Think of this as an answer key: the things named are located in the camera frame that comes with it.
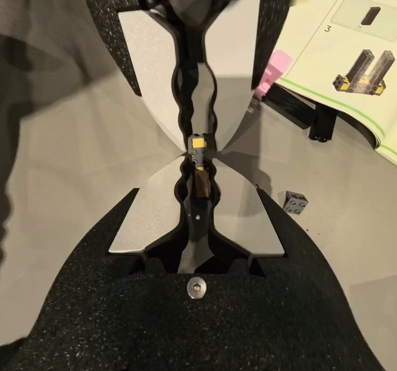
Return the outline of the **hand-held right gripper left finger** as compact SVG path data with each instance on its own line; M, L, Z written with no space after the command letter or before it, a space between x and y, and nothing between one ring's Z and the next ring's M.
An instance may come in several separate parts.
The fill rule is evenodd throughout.
M180 222L176 185L182 178L180 156L154 173L139 188L109 248L111 254L142 254Z

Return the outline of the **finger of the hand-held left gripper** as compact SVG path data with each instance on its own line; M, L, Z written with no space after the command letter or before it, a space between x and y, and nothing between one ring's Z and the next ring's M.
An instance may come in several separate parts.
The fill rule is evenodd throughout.
M186 152L176 95L179 50L175 28L154 11L124 11L118 18L145 106L170 140Z
M252 77L261 0L232 0L204 35L206 63L216 96L215 142L223 150L238 129L253 96Z

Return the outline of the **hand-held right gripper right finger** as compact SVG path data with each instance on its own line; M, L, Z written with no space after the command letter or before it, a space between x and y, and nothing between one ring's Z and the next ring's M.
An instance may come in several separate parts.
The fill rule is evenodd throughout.
M247 178L220 160L213 160L220 199L214 207L214 228L247 256L283 256L285 251L261 198Z

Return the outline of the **dark grey bracket brick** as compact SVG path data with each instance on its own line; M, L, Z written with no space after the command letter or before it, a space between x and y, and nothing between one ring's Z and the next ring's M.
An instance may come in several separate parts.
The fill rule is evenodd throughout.
M305 195L293 191L285 191L283 210L293 215L301 215L309 204Z
M194 224L208 221L212 202L209 199L198 198L190 201L190 217Z
M208 164L209 148L207 144L207 133L193 134L188 137L188 154L192 165L198 169L205 169Z

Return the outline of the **yellow long brick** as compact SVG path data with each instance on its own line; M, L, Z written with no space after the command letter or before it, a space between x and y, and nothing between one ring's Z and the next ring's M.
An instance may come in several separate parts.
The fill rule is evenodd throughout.
M210 198L208 164L203 170L198 170L195 168L195 194L197 198Z

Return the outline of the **pink brick figure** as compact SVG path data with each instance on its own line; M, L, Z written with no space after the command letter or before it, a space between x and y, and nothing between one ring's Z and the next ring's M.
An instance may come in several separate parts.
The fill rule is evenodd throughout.
M257 101L263 99L272 85L287 71L292 61L293 58L280 49L272 53L253 95Z

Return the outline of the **pale green instruction booklet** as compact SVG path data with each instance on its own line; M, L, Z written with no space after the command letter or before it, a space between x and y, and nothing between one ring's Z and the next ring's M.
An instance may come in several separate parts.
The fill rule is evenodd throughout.
M277 49L293 59L277 81L344 112L397 163L397 0L293 0Z

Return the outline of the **black long brick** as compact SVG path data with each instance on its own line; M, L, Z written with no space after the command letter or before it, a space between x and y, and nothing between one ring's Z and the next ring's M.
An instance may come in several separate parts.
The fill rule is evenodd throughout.
M309 130L309 139L326 143L332 139L338 111L323 105L315 107L315 117Z
M315 109L282 86L273 85L261 101L303 130L314 123Z

